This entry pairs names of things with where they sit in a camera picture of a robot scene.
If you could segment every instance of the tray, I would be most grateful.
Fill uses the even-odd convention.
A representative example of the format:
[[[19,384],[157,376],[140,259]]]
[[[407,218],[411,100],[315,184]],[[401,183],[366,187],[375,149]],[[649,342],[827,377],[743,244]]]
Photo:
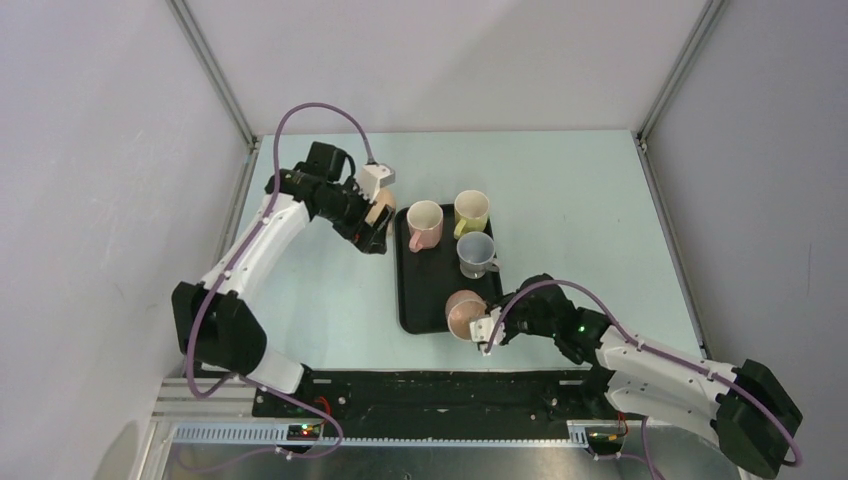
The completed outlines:
[[[434,248],[418,253],[409,251],[409,227],[404,208],[395,215],[395,266],[400,326],[413,335],[447,332],[445,303],[457,290],[472,290],[483,300],[494,302],[503,297],[499,273],[489,272],[472,280],[459,271],[453,204],[440,205],[444,213],[442,239]],[[492,221],[484,230],[492,238]]]

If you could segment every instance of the yellow mug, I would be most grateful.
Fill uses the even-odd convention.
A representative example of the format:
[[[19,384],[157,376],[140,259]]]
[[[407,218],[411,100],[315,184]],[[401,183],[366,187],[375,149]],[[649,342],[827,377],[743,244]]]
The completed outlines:
[[[489,221],[489,197],[477,190],[466,190],[456,196],[453,202],[456,217],[456,228],[453,238],[468,232],[482,232]]]

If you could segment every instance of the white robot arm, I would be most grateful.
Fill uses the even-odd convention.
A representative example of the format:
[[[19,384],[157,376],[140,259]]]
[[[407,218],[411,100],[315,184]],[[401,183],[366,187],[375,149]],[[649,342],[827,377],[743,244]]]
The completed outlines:
[[[352,159],[343,150],[313,143],[305,162],[280,170],[278,190],[274,190],[273,177],[268,182],[250,225],[215,268],[198,284],[177,286],[171,301],[183,353],[194,347],[199,361],[283,393],[297,389],[304,366],[270,347],[250,305],[280,255],[315,216],[329,220],[361,252],[386,252],[394,206],[383,200],[381,189],[394,181],[394,171],[370,163],[356,178],[351,172],[344,183],[338,183],[345,161],[353,169]],[[192,345],[192,327],[198,317],[202,322]]]
[[[612,314],[575,308],[562,284],[577,287],[544,274],[528,279],[471,323],[472,340],[489,354],[518,334],[549,337],[575,364],[592,365],[582,401],[599,418],[623,412],[681,427],[760,477],[774,478],[790,447],[797,455],[803,416],[764,365],[706,360],[627,333]]]

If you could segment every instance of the table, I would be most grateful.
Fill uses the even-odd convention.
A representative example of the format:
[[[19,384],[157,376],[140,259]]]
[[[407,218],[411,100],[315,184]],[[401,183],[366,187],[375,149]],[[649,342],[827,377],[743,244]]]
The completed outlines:
[[[397,172],[398,208],[451,203],[485,192],[503,264],[504,292],[535,274],[580,283],[626,327],[701,355],[693,323],[630,132],[371,134],[374,156]],[[348,151],[355,134],[285,135],[281,167],[306,158],[313,141]],[[262,139],[239,231],[273,174],[273,137]],[[394,246],[363,255],[316,218],[283,253],[251,309],[271,344],[313,369],[539,370],[573,368],[551,341],[519,336],[481,356],[449,333],[410,335],[398,323]],[[578,306],[595,308],[575,291]]]

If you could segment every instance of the red wire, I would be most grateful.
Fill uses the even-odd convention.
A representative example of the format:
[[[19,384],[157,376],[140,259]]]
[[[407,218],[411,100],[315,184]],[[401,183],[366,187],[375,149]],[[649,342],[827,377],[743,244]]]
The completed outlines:
[[[624,436],[624,435],[627,435],[628,433],[630,433],[630,426],[627,425],[627,417],[625,417],[623,413],[618,412],[618,425],[619,425],[619,427],[621,427],[622,423],[624,423],[624,433],[622,434],[622,436]]]
[[[315,401],[324,405],[324,411],[327,412],[327,415],[333,414],[333,409],[330,408],[330,402],[328,402],[326,398],[318,397],[315,399]],[[321,422],[321,425],[324,425],[325,423],[327,423],[327,420]]]

